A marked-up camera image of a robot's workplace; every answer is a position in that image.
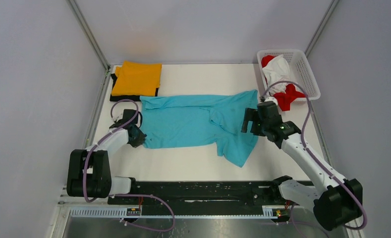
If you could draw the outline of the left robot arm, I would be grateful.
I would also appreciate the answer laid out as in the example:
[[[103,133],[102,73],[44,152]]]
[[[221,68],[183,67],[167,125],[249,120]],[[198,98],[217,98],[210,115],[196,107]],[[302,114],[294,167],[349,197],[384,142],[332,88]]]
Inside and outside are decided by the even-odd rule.
[[[109,127],[109,137],[85,149],[75,149],[70,154],[66,192],[71,197],[83,197],[83,178],[86,179],[88,199],[106,198],[120,194],[128,204],[137,201],[139,191],[132,186],[135,179],[115,177],[110,162],[114,155],[126,144],[136,148],[145,142],[144,134],[138,123],[142,123],[142,114],[136,110],[123,110],[122,118]]]

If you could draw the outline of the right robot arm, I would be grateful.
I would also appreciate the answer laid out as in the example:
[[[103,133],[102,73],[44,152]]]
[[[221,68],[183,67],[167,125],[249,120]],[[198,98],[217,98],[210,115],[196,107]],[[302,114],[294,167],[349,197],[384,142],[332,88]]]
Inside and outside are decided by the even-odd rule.
[[[357,218],[362,218],[362,225],[366,226],[361,183],[356,179],[348,180],[316,155],[304,131],[291,121],[284,122],[274,102],[261,102],[255,109],[246,108],[241,131],[250,131],[273,142],[297,163],[314,186],[302,185],[289,176],[277,178],[269,191],[273,203],[289,200],[299,204],[310,210],[327,231],[346,226]]]

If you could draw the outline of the teal t shirt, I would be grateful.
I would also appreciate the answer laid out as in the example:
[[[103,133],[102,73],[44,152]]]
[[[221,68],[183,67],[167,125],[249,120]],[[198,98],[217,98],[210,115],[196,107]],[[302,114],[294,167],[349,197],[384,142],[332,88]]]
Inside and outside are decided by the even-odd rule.
[[[217,155],[243,167],[258,137],[241,131],[246,108],[258,91],[235,95],[180,95],[140,98],[144,147],[165,149],[216,144]]]

